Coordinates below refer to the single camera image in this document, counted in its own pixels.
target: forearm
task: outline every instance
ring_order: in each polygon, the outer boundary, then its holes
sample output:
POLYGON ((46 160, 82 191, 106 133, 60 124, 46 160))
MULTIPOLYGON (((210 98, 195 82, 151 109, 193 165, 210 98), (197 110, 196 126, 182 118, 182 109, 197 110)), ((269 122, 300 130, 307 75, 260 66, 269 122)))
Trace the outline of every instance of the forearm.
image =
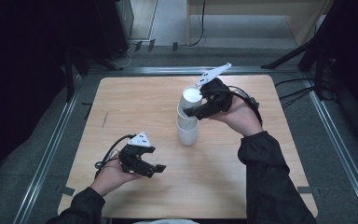
POLYGON ((248 223, 316 223, 289 177, 279 143, 267 132, 242 138, 248 223))
POLYGON ((64 210, 59 217, 52 218, 52 223, 100 223, 105 201, 94 189, 86 188, 72 200, 71 207, 64 210))

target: hand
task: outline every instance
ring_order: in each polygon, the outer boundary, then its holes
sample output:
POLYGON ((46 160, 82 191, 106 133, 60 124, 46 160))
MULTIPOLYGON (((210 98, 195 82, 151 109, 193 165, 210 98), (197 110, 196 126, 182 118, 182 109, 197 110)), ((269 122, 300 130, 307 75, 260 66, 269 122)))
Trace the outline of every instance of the hand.
POLYGON ((113 160, 104 166, 90 187, 104 197, 107 193, 118 189, 121 185, 141 177, 141 175, 135 173, 124 173, 120 160, 113 160))
POLYGON ((231 108, 227 112, 217 113, 209 117, 225 122, 232 130, 243 136, 263 132, 255 112, 240 97, 233 96, 231 108))

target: person's right hand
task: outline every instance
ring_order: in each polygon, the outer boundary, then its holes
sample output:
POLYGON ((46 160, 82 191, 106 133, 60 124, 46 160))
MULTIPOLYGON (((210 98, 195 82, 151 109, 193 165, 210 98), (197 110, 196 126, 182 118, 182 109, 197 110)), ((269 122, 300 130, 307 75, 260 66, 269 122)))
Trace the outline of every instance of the person's right hand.
POLYGON ((227 112, 220 112, 209 117, 225 122, 232 130, 243 136, 250 136, 263 132, 255 112, 240 97, 233 96, 231 108, 227 112))

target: white object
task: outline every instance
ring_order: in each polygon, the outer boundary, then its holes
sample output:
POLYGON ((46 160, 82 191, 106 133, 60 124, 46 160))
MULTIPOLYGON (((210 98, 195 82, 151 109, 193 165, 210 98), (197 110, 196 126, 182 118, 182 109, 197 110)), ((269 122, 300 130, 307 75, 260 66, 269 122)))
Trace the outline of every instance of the white object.
POLYGON ((231 63, 226 63, 223 66, 214 68, 212 70, 209 70, 208 72, 202 74, 200 77, 200 80, 196 83, 196 87, 200 87, 204 84, 207 84, 208 82, 212 81, 214 78, 219 76, 220 74, 224 73, 228 68, 231 67, 231 63))
POLYGON ((128 142, 129 145, 137 146, 137 147, 151 147, 149 140, 147 139, 147 136, 145 132, 136 134, 135 137, 130 139, 128 142))
POLYGON ((189 117, 183 112, 183 110, 179 109, 177 106, 178 111, 178 126, 183 130, 192 130, 197 125, 199 125, 199 120, 196 117, 189 117))
POLYGON ((193 106, 199 106, 202 103, 200 90, 195 87, 186 87, 182 92, 179 102, 180 109, 184 110, 193 106))
POLYGON ((197 142, 199 138, 199 124, 192 130, 183 130, 179 127, 179 124, 176 125, 178 130, 179 142, 184 146, 191 146, 197 142))

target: person's left hand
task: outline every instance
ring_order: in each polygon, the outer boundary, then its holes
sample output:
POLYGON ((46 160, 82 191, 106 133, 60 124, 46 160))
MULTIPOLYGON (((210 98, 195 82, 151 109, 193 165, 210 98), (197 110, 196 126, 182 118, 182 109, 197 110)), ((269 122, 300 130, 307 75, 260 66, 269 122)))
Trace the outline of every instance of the person's left hand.
POLYGON ((118 159, 118 154, 113 159, 115 160, 108 162, 104 166, 90 186, 103 197, 107 193, 118 189, 121 185, 142 177, 135 173, 124 173, 118 159))

